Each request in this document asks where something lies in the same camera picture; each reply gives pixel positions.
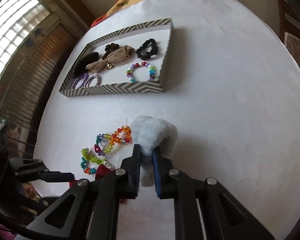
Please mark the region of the brown louvered wooden door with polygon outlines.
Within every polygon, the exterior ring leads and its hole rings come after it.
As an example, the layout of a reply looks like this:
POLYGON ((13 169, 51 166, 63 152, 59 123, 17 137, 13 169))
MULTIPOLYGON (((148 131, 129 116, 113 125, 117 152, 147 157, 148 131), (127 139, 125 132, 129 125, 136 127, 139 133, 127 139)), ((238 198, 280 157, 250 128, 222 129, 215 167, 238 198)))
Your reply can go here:
POLYGON ((64 25, 54 26, 17 70, 5 93, 0 115, 37 131, 57 77, 76 41, 64 25))

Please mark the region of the red bow hair clip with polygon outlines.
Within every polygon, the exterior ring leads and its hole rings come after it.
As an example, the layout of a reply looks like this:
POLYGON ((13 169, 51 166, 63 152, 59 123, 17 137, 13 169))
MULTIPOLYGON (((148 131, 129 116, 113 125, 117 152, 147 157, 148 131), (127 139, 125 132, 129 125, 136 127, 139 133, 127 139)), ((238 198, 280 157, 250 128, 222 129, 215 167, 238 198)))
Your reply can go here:
MULTIPOLYGON (((112 169, 107 168, 105 165, 100 164, 96 170, 95 180, 103 179, 107 174, 111 173, 112 169)), ((69 187, 71 188, 78 180, 73 180, 69 182, 69 187)), ((124 204, 126 199, 120 199, 120 203, 124 204)))

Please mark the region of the wooden chair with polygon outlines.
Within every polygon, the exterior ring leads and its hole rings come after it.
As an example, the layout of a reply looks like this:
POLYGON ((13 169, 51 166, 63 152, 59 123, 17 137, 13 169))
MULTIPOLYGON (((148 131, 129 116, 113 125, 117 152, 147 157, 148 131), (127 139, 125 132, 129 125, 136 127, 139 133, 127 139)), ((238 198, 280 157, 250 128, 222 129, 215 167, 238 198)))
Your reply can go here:
POLYGON ((279 38, 300 68, 300 19, 285 0, 277 0, 279 6, 279 38))

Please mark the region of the striped shallow cardboard tray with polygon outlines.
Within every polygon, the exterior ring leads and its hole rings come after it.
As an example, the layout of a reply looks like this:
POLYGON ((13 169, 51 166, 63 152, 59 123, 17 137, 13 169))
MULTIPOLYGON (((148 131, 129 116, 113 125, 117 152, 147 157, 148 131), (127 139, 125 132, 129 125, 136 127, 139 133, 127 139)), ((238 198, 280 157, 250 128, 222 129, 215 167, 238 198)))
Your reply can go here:
POLYGON ((167 54, 170 48, 171 32, 173 22, 171 18, 152 20, 116 30, 112 33, 103 35, 86 44, 81 51, 69 72, 67 73, 59 92, 66 97, 99 95, 99 94, 124 94, 124 93, 162 93, 164 91, 164 78, 166 74, 167 54), (134 53, 131 59, 120 66, 115 66, 109 71, 100 73, 100 85, 87 85, 80 88, 78 84, 72 88, 74 78, 72 77, 76 64, 88 53, 98 52, 102 54, 102 49, 106 45, 113 43, 121 47, 128 45, 134 49, 141 46, 146 40, 155 39, 158 45, 158 54, 147 60, 150 67, 154 68, 155 78, 150 80, 145 68, 135 72, 136 81, 129 81, 126 77, 126 70, 132 64, 142 62, 134 53))

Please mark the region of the window with glass blocks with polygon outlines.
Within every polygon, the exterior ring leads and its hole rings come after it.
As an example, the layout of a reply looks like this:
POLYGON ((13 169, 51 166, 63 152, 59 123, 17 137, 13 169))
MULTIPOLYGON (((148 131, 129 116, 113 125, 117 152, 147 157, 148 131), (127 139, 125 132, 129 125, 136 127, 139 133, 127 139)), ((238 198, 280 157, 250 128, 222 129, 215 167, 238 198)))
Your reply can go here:
POLYGON ((18 47, 49 15, 39 0, 1 0, 0 75, 18 47))

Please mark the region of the black oval hair clip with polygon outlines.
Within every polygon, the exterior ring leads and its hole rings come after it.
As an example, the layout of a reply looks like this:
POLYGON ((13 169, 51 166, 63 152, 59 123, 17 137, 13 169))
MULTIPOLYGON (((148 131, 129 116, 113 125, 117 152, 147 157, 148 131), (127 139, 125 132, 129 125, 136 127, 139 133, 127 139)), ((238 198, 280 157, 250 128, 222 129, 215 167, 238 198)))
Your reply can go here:
POLYGON ((83 56, 76 64, 72 77, 75 79, 87 73, 88 70, 86 69, 86 66, 98 61, 98 57, 99 57, 98 52, 92 52, 83 56))

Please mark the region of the white table cloth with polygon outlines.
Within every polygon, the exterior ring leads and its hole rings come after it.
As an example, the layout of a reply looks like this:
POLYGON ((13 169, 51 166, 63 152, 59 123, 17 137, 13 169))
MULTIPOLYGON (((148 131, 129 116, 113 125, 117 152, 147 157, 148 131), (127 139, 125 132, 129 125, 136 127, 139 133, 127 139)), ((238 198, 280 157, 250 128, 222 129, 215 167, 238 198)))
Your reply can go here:
POLYGON ((144 0, 91 28, 53 88, 34 157, 83 178, 81 149, 138 115, 177 127, 176 168, 215 177, 276 239, 288 236, 300 218, 300 69, 249 9, 237 0, 144 0), (87 43, 161 18, 173 21, 164 93, 59 92, 87 43))

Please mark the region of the black scrunchie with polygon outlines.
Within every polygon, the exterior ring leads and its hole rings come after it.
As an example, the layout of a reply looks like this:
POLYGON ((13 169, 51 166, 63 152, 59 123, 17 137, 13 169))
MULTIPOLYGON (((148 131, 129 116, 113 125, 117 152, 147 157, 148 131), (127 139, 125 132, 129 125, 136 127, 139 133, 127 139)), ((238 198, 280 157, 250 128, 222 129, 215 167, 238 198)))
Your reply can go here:
POLYGON ((158 46, 155 39, 146 40, 137 50, 137 57, 143 61, 149 60, 152 56, 157 55, 158 46))

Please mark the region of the fluffy light blue scrunchie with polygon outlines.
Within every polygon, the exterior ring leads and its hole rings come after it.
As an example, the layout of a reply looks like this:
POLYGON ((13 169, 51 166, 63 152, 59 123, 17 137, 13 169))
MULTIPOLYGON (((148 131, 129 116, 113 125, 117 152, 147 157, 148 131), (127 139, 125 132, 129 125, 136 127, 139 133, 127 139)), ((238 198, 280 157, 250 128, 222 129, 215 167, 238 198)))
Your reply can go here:
POLYGON ((141 147, 140 185, 154 185, 153 151, 159 147, 164 158, 174 155, 178 130, 174 124, 159 118, 140 115, 131 125, 133 143, 141 147))

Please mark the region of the brown leopard bow scrunchie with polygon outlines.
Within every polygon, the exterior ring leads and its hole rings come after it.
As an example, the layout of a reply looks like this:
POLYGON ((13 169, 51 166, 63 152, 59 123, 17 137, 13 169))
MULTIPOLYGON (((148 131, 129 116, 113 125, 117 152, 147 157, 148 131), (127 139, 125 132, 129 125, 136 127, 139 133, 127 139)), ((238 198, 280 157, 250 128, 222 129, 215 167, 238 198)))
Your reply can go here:
POLYGON ((135 49, 125 45, 119 49, 111 52, 104 60, 96 61, 88 64, 85 68, 91 74, 99 73, 105 68, 111 69, 115 66, 127 63, 131 57, 134 55, 135 49))

